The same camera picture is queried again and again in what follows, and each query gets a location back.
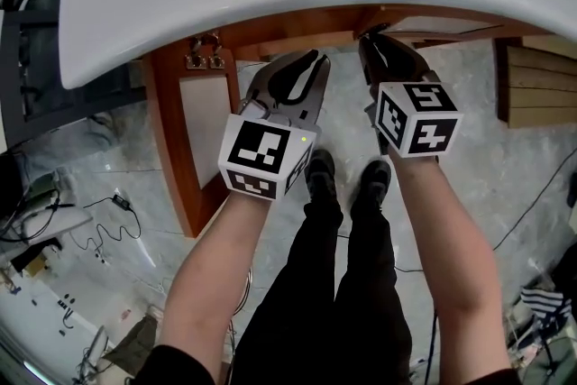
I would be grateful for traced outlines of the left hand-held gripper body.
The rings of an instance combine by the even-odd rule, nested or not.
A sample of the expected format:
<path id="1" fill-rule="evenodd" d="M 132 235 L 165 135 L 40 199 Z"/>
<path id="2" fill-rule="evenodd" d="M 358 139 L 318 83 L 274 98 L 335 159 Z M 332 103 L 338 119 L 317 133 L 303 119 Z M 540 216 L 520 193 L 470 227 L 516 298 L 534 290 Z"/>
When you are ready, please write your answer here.
<path id="1" fill-rule="evenodd" d="M 321 130 L 298 126 L 278 108 L 255 99 L 229 115 L 218 157 L 225 185 L 266 200 L 286 196 L 307 166 Z"/>

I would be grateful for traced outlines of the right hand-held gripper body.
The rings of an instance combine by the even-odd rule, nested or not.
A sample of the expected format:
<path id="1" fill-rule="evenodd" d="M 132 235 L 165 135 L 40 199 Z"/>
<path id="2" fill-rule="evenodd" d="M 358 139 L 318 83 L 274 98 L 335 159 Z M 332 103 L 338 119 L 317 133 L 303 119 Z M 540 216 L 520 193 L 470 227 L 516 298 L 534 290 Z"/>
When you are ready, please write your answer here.
<path id="1" fill-rule="evenodd" d="M 416 81 L 374 84 L 370 72 L 365 79 L 376 90 L 373 103 L 365 108 L 377 134 L 380 152 L 392 149 L 404 159 L 446 154 L 463 120 L 453 88 L 428 70 Z"/>

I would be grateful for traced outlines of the person's left forearm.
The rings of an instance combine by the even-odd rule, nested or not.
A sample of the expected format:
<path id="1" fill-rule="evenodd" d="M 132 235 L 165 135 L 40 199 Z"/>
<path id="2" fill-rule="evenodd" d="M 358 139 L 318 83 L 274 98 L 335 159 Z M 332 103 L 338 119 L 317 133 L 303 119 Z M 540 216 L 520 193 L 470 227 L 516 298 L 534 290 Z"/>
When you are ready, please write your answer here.
<path id="1" fill-rule="evenodd" d="M 271 202 L 232 193 L 170 286 L 160 342 L 220 362 Z"/>

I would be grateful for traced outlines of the person's right forearm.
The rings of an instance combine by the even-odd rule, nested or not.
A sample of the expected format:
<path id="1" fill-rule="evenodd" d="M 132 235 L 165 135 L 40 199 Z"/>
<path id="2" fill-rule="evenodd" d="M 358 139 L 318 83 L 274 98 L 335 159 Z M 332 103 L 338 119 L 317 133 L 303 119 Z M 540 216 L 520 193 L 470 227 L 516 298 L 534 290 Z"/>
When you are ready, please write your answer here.
<path id="1" fill-rule="evenodd" d="M 463 385 L 510 366 L 497 263 L 433 158 L 390 154 L 440 327 L 440 382 Z"/>

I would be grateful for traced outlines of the person's black left shoe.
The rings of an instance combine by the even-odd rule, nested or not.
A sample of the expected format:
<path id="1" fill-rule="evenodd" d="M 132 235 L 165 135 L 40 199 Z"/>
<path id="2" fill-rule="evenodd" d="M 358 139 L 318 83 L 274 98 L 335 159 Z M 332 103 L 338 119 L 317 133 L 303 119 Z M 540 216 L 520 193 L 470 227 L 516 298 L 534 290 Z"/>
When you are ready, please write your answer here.
<path id="1" fill-rule="evenodd" d="M 305 172 L 307 190 L 312 202 L 336 202 L 335 165 L 331 153 L 323 148 L 312 152 Z"/>

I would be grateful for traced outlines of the person's black shoe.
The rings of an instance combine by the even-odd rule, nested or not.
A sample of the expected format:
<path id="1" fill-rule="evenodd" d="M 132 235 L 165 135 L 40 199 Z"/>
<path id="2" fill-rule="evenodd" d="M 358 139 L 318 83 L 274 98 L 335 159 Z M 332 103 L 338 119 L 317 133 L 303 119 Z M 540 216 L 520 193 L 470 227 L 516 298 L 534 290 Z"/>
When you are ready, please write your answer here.
<path id="1" fill-rule="evenodd" d="M 305 172 L 307 190 L 312 202 L 336 202 L 335 165 L 331 153 L 323 148 L 312 152 Z"/>
<path id="2" fill-rule="evenodd" d="M 389 191 L 391 168 L 384 159 L 372 160 L 363 170 L 351 197 L 351 215 L 380 210 Z"/>

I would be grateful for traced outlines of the person's black right shoe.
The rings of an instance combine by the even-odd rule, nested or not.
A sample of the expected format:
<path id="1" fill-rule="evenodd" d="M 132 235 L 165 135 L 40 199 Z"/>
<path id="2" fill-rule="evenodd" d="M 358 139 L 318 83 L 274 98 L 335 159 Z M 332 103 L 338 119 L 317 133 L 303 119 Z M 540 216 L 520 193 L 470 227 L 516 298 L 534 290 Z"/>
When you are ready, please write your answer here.
<path id="1" fill-rule="evenodd" d="M 351 215 L 380 210 L 389 191 L 391 168 L 384 159 L 372 160 L 363 170 L 351 197 Z"/>

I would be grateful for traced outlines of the wooden slatted platform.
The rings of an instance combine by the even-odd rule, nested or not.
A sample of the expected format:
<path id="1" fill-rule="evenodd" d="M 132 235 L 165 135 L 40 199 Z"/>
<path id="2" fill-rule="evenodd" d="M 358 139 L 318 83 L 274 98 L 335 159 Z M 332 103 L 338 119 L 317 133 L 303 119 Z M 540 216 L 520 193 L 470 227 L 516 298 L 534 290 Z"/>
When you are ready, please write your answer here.
<path id="1" fill-rule="evenodd" d="M 556 35 L 493 42 L 497 117 L 510 129 L 577 124 L 577 42 Z"/>

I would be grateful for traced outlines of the person's black trousers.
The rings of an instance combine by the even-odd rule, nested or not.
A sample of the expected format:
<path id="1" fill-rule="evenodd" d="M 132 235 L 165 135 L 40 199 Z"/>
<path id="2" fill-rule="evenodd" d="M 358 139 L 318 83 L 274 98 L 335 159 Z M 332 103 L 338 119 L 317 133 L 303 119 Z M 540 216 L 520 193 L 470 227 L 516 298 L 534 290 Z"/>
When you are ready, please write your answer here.
<path id="1" fill-rule="evenodd" d="M 287 263 L 237 347 L 231 385 L 410 385 L 412 338 L 396 291 L 389 222 L 377 201 L 354 203 L 339 282 L 342 210 L 327 199 L 304 212 Z"/>

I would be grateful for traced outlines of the white curved seat shell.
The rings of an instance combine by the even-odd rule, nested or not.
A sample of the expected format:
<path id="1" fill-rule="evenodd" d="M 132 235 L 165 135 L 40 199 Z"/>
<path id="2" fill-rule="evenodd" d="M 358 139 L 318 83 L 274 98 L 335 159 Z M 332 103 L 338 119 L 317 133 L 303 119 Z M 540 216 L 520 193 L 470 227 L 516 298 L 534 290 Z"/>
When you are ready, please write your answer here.
<path id="1" fill-rule="evenodd" d="M 53 204 L 19 219 L 16 225 L 9 225 L 6 232 L 0 232 L 0 243 L 33 245 L 69 233 L 92 221 L 92 215 L 85 208 L 55 200 Z"/>

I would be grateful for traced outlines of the black white striped cloth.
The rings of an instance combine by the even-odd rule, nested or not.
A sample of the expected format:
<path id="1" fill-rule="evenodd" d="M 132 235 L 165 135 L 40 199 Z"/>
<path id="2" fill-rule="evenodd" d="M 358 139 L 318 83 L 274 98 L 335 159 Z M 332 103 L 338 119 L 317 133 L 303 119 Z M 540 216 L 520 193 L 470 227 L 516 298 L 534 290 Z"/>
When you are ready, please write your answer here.
<path id="1" fill-rule="evenodd" d="M 561 328 L 572 314 L 572 301 L 562 292 L 522 288 L 520 298 L 533 312 L 540 329 L 550 325 Z"/>

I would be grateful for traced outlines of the person's black shirt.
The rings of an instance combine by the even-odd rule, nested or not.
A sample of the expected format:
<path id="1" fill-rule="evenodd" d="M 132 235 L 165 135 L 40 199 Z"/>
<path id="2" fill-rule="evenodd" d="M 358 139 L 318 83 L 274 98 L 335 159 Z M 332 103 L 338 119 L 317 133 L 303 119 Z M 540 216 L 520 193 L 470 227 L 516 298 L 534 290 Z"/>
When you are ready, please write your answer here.
<path id="1" fill-rule="evenodd" d="M 130 385 L 216 385 L 208 370 L 192 356 L 177 348 L 155 347 Z M 501 370 L 465 385 L 522 385 L 517 373 Z"/>

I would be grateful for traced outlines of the wooden sink cabinet frame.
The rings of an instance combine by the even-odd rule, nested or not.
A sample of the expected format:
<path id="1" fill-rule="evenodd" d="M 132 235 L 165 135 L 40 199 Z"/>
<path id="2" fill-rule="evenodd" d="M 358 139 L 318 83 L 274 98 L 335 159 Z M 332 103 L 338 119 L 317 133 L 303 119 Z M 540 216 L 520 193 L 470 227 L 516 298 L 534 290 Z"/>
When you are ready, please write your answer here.
<path id="1" fill-rule="evenodd" d="M 455 20 L 469 25 L 456 32 L 396 28 L 416 18 Z M 292 51 L 349 45 L 374 28 L 396 39 L 416 41 L 420 48 L 553 33 L 527 20 L 497 14 L 432 5 L 384 4 L 340 5 L 272 14 L 223 26 L 218 35 L 223 47 L 230 50 L 235 59 L 266 61 L 273 55 Z"/>

